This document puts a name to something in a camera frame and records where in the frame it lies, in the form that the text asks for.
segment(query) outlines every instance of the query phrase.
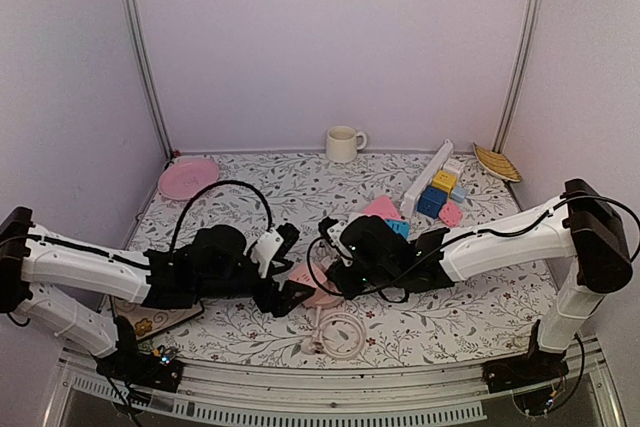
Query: patterned table surface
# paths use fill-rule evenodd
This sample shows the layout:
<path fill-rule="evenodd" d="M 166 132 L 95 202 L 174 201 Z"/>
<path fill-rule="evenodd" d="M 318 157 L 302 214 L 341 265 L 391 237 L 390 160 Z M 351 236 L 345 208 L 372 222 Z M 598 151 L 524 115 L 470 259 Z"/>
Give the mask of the patterned table surface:
<path fill-rule="evenodd" d="M 388 195 L 399 205 L 430 157 L 372 153 L 340 165 L 317 153 L 213 156 L 221 179 L 249 182 L 266 195 L 275 225 L 291 222 L 300 229 L 300 240 L 288 256 L 296 262 L 303 261 L 324 217 L 346 219 L 380 195 Z M 501 180 L 486 174 L 472 156 L 456 158 L 466 164 L 460 179 L 468 191 L 462 226 L 517 212 Z M 130 248 L 166 250 L 184 205 L 156 194 Z M 235 226 L 250 243 L 264 231 L 266 215 L 250 191 L 221 187 L 196 202 L 180 241 L 188 242 L 197 229 L 216 223 Z M 410 238 L 440 226 L 440 221 L 416 214 Z M 302 339 L 313 330 L 314 312 L 300 306 L 287 317 L 274 319 L 260 313 L 248 298 L 205 300 L 202 316 L 150 342 L 175 346 L 190 359 L 274 367 L 370 368 L 457 362 L 526 350 L 531 325 L 548 310 L 555 292 L 546 265 L 535 263 L 495 270 L 449 289 L 414 294 L 403 304 L 390 304 L 375 295 L 345 302 L 338 309 L 357 315 L 367 328 L 365 349 L 350 361 L 301 351 Z M 349 337 L 343 331 L 338 334 Z"/>

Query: pink plate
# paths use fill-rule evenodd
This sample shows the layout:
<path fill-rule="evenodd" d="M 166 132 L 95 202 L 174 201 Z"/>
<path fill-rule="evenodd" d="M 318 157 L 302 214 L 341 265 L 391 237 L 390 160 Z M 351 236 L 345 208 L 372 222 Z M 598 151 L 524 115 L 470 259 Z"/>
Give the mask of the pink plate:
<path fill-rule="evenodd" d="M 213 160 L 176 162 L 160 176 L 158 190 L 171 200 L 189 200 L 207 185 L 218 180 L 220 169 Z"/>

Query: yellow cube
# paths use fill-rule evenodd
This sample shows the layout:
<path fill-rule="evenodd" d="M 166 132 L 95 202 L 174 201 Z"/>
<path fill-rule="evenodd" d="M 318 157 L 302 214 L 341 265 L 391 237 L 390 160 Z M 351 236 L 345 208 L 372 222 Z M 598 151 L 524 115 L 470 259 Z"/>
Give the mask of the yellow cube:
<path fill-rule="evenodd" d="M 455 174 L 440 170 L 433 178 L 433 182 L 431 182 L 431 185 L 433 185 L 438 190 L 442 190 L 443 192 L 450 194 L 453 188 L 456 186 L 457 181 L 458 178 L 455 176 Z"/>

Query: white wall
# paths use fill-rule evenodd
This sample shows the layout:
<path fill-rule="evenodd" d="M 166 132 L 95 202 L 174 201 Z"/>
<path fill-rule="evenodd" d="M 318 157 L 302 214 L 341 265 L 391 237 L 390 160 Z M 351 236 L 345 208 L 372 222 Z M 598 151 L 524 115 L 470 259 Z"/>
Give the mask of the white wall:
<path fill-rule="evenodd" d="M 491 145 L 526 0 L 138 0 L 176 148 Z"/>
<path fill-rule="evenodd" d="M 640 212 L 639 69 L 640 0 L 543 0 L 506 148 L 524 177 L 515 188 L 527 205 L 583 177 Z M 632 249 L 637 235 L 625 221 Z M 592 326 L 629 425 L 640 425 L 638 277 L 636 270 L 631 284 L 604 302 Z"/>
<path fill-rule="evenodd" d="M 0 0 L 0 217 L 120 246 L 162 165 L 120 0 Z M 0 316 L 0 424 L 41 422 L 61 345 Z"/>

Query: blue cube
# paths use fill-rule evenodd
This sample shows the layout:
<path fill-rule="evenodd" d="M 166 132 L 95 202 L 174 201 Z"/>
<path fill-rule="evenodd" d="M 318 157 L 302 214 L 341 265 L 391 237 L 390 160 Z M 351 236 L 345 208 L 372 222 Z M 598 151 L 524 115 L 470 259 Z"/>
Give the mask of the blue cube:
<path fill-rule="evenodd" d="M 459 204 L 464 202 L 464 199 L 467 198 L 467 191 L 464 190 L 459 185 L 456 185 L 451 191 L 451 200 L 454 202 L 458 202 Z"/>
<path fill-rule="evenodd" d="M 387 225 L 393 229 L 396 234 L 400 234 L 405 239 L 409 238 L 409 222 L 403 222 L 402 220 L 385 220 Z"/>
<path fill-rule="evenodd" d="M 430 185 L 422 193 L 418 201 L 418 212 L 432 219 L 437 219 L 440 209 L 442 209 L 442 206 L 447 202 L 447 197 L 446 192 Z"/>

